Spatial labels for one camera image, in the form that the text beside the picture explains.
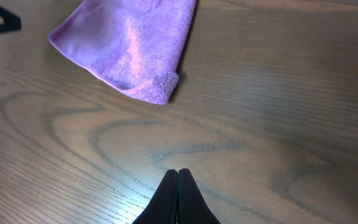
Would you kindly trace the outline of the purple microfiber cloth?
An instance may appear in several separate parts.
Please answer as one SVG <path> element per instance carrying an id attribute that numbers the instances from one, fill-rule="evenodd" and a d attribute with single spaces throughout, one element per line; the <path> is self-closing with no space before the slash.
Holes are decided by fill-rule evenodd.
<path id="1" fill-rule="evenodd" d="M 195 0 L 84 0 L 48 36 L 65 57 L 122 94 L 164 105 Z"/>

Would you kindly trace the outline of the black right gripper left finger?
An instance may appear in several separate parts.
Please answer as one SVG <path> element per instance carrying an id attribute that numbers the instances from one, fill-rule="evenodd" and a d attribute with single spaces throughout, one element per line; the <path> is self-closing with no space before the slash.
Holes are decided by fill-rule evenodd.
<path id="1" fill-rule="evenodd" d="M 177 171 L 167 170 L 144 211 L 132 224 L 177 223 Z"/>

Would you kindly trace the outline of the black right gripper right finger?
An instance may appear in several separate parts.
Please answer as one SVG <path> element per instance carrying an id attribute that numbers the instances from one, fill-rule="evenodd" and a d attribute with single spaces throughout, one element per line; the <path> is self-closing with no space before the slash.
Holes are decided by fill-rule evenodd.
<path id="1" fill-rule="evenodd" d="M 206 204 L 189 169 L 178 173 L 178 224 L 220 224 Z"/>

